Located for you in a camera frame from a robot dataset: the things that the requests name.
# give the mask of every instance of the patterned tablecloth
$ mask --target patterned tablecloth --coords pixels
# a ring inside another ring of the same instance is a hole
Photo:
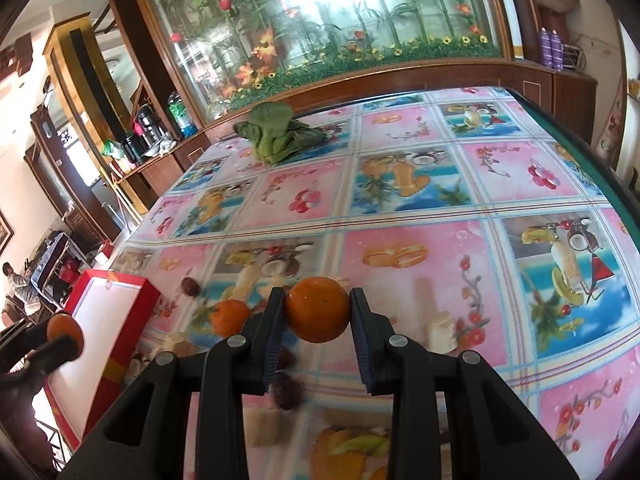
[[[595,478],[640,412],[640,255],[587,173],[500,88],[303,120],[326,132],[324,145],[275,167],[243,139],[211,146],[126,244],[113,269],[163,294],[132,373],[167,340],[219,341],[212,306],[239,288],[260,308],[272,286],[331,276],[363,287],[372,310],[427,346],[430,320],[450,319],[453,344],[441,350],[479,351],[580,477]],[[185,276],[202,284],[199,298],[180,293]],[[306,402],[279,444],[248,450],[252,480],[324,480],[309,466],[322,439],[389,428],[391,404],[367,397],[349,330],[325,345],[285,342]],[[192,460],[188,451],[185,478]],[[346,478],[367,480],[382,463],[368,458]]]

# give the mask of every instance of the purple bottle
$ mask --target purple bottle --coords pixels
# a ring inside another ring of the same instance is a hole
[[[554,59],[551,54],[551,36],[545,27],[540,29],[540,53],[542,54],[542,64],[553,68]]]
[[[551,57],[556,70],[564,68],[564,45],[562,39],[556,31],[551,32]]]

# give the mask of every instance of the orange fruit held by gripper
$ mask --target orange fruit held by gripper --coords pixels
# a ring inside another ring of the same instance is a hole
[[[78,345],[78,357],[80,357],[84,348],[82,329],[69,314],[60,313],[52,316],[47,323],[47,341],[53,341],[63,335],[71,336],[71,339],[76,342]]]
[[[331,278],[305,278],[287,293],[284,313],[289,328],[300,339],[326,343],[349,324],[349,295]]]
[[[223,300],[216,303],[213,308],[209,321],[214,332],[220,337],[239,334],[245,320],[251,317],[249,307],[240,300]]]

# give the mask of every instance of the wooden cabinet door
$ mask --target wooden cabinet door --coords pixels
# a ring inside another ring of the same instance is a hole
[[[56,127],[44,106],[38,106],[38,109],[31,114],[31,127],[36,134],[42,154],[53,165],[60,181],[71,195],[74,207],[80,210],[95,231],[113,242],[120,233],[120,227],[111,219],[98,198],[82,180],[67,155],[62,139],[58,136]]]

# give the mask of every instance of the green leafy vegetable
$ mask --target green leafy vegetable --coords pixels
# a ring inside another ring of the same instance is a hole
[[[277,164],[305,148],[322,144],[324,132],[292,120],[293,110],[284,103],[260,103],[249,113],[249,120],[234,124],[240,137],[248,139],[260,160]]]

